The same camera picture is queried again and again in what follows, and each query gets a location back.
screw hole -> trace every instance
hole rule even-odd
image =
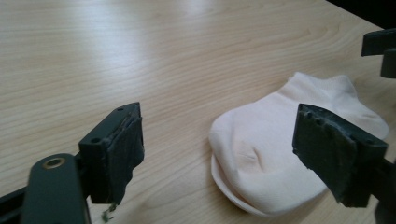
[[[93,139],[91,139],[91,142],[98,143],[98,142],[100,142],[100,138],[93,138]]]
[[[311,112],[307,112],[307,113],[305,114],[305,116],[306,116],[308,119],[312,119],[312,113],[311,113]]]
[[[322,119],[315,119],[315,123],[319,126],[323,125],[323,120]]]
[[[47,170],[53,169],[53,168],[61,166],[62,164],[64,164],[65,161],[66,160],[64,158],[54,158],[54,159],[44,162],[43,167]]]

sock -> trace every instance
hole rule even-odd
[[[230,110],[210,130],[212,175],[237,206],[259,216],[283,214],[326,189],[292,153],[298,104],[316,105],[383,139],[388,125],[364,106],[347,76],[296,73],[278,91]]]

wooden table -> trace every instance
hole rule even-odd
[[[285,216],[234,206],[210,174],[208,131],[227,110],[280,88],[294,72],[348,75],[389,125],[396,80],[360,56],[378,27],[324,0],[0,2],[0,194],[78,141],[111,110],[140,102],[146,158],[111,223],[375,223],[376,199],[347,209],[327,192]],[[92,205],[101,223],[108,205]]]

black plastic part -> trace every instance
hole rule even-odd
[[[0,198],[0,224],[20,223],[25,188]]]
[[[299,105],[293,152],[327,185],[337,202],[365,207],[369,183],[381,169],[388,145],[333,112]]]
[[[387,49],[396,49],[396,28],[364,35],[361,56],[382,55]]]
[[[21,223],[91,223],[74,156],[52,155],[32,167]]]
[[[396,78],[396,49],[388,49],[384,52],[381,77]]]
[[[78,146],[92,202],[120,204],[133,169],[144,159],[140,104],[115,109]]]

